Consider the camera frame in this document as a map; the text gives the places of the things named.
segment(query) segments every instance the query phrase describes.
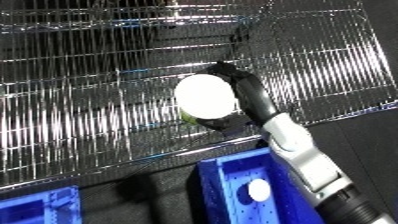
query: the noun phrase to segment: metal wire shelf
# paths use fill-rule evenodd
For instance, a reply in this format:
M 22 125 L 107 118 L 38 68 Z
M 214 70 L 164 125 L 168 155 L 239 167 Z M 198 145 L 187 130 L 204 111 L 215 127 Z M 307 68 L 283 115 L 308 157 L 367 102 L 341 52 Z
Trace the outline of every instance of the metal wire shelf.
M 2 190 L 257 139 L 180 119 L 173 88 L 218 60 L 305 124 L 396 99 L 357 0 L 52 2 L 1 3 Z

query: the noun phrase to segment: blue crate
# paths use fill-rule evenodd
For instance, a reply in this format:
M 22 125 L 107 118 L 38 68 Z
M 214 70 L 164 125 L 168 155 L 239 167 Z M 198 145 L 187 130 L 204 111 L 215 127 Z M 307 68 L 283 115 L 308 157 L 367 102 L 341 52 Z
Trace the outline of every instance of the blue crate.
M 199 172 L 211 224 L 323 223 L 267 148 L 202 161 Z M 271 185 L 264 202 L 248 193 L 248 183 L 258 178 Z
M 80 224 L 76 186 L 0 201 L 0 223 Z

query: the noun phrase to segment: robotic arm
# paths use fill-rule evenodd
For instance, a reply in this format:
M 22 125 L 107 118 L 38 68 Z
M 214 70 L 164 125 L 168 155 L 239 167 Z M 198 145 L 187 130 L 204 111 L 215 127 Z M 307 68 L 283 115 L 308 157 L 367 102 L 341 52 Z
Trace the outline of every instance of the robotic arm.
M 216 75 L 231 84 L 241 109 L 270 134 L 272 156 L 289 168 L 292 182 L 316 209 L 325 223 L 394 224 L 376 210 L 350 178 L 315 145 L 309 131 L 279 112 L 260 80 L 219 62 L 203 74 Z

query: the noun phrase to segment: green object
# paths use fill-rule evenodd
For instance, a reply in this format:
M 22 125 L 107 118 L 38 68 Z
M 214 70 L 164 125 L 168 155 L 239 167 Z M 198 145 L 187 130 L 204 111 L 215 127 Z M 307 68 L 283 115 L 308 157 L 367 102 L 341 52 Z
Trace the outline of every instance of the green object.
M 183 111 L 183 110 L 181 110 L 181 118 L 182 118 L 184 121 L 186 121 L 186 122 L 188 122 L 188 123 L 190 123 L 190 124 L 195 124 L 195 125 L 198 124 L 198 122 L 196 121 L 196 118 L 195 118 L 195 117 L 189 115 L 187 112 L 185 112 L 185 111 Z

